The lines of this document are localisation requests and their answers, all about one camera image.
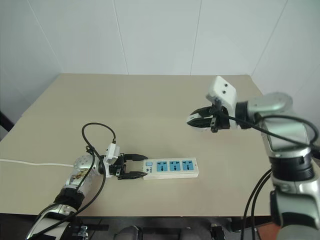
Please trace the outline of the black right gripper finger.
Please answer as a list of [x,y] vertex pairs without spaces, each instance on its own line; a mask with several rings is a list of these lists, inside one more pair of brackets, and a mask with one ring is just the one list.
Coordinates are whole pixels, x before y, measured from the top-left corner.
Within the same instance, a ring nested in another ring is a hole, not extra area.
[[211,127],[212,118],[192,118],[186,123],[196,129],[207,129]]
[[198,114],[200,117],[210,117],[213,115],[212,106],[201,107],[194,110],[190,115]]

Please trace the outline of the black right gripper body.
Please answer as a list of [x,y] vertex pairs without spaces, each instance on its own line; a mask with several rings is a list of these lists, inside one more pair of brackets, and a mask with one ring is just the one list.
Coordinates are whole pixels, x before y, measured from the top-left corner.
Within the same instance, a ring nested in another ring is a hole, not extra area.
[[220,103],[212,104],[211,112],[210,130],[212,133],[217,133],[219,130],[230,129],[229,113],[226,107]]

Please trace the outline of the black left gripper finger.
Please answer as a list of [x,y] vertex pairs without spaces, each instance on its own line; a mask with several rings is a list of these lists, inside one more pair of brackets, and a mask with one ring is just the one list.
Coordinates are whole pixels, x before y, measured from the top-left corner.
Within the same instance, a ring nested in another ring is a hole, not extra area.
[[138,178],[143,178],[146,175],[147,173],[142,171],[124,172],[118,176],[118,180],[134,180]]
[[135,154],[135,153],[124,154],[125,161],[144,161],[146,159],[147,157],[141,154]]

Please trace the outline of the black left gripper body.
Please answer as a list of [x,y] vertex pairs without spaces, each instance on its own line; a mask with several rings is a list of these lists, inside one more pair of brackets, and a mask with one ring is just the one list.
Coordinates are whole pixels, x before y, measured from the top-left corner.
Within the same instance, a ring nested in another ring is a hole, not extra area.
[[113,164],[111,164],[108,168],[110,176],[116,176],[118,180],[125,179],[126,173],[126,164],[125,164],[125,154],[120,153],[118,158],[115,160]]

